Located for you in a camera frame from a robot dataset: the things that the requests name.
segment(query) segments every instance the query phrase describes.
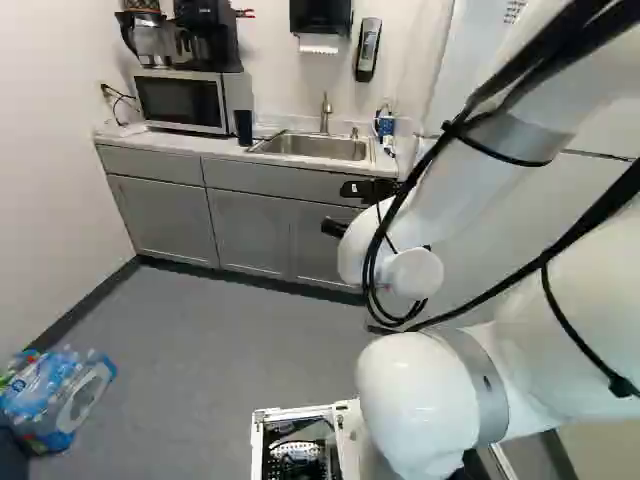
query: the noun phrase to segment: water bottle pack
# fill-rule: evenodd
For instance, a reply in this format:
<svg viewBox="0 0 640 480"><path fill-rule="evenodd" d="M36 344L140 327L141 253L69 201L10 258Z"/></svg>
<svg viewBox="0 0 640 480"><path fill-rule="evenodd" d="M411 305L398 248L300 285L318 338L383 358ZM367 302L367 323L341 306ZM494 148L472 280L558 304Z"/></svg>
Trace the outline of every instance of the water bottle pack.
<svg viewBox="0 0 640 480"><path fill-rule="evenodd" d="M35 454L66 450L116 374L93 350L18 354L0 376L1 421Z"/></svg>

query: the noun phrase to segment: gray carpet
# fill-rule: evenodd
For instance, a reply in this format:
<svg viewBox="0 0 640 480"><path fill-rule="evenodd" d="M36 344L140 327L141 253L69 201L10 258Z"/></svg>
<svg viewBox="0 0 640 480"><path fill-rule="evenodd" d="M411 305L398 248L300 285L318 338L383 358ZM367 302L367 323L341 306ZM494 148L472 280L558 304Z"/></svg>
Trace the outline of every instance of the gray carpet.
<svg viewBox="0 0 640 480"><path fill-rule="evenodd" d="M355 395L364 309L143 267L65 338L118 378L35 480L249 480L251 412Z"/></svg>

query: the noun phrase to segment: cabinet door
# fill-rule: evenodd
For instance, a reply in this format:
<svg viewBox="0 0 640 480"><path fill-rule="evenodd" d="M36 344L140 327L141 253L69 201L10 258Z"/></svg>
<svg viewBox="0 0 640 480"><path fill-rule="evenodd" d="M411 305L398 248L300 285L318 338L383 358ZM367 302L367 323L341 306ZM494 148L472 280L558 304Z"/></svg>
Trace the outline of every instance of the cabinet door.
<svg viewBox="0 0 640 480"><path fill-rule="evenodd" d="M291 200L209 189L220 263L228 270L286 278Z"/></svg>
<svg viewBox="0 0 640 480"><path fill-rule="evenodd" d="M204 188L109 175L136 252L218 266Z"/></svg>
<svg viewBox="0 0 640 480"><path fill-rule="evenodd" d="M319 203L297 202L298 214L292 225L292 271L295 280L340 290L356 291L338 274L337 238L325 235L320 225L325 217L351 223L361 210Z"/></svg>

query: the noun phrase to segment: sink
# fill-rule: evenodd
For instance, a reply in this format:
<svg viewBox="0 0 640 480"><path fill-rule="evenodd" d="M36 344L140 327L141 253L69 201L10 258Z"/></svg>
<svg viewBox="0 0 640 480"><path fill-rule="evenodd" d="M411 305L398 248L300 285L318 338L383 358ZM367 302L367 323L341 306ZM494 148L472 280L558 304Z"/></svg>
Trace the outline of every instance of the sink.
<svg viewBox="0 0 640 480"><path fill-rule="evenodd" d="M250 151L276 155L331 158L349 162L362 162L369 159L368 140L308 133L281 133L271 140L259 143Z"/></svg>

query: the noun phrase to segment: paper towel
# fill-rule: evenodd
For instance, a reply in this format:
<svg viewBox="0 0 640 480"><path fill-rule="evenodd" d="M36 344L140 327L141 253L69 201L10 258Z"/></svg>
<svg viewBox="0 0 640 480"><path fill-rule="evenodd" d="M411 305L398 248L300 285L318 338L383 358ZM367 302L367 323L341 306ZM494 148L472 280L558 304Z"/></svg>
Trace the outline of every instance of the paper towel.
<svg viewBox="0 0 640 480"><path fill-rule="evenodd" d="M327 35L318 33L300 33L300 52L319 53L324 55L337 55L340 51L340 35Z"/></svg>

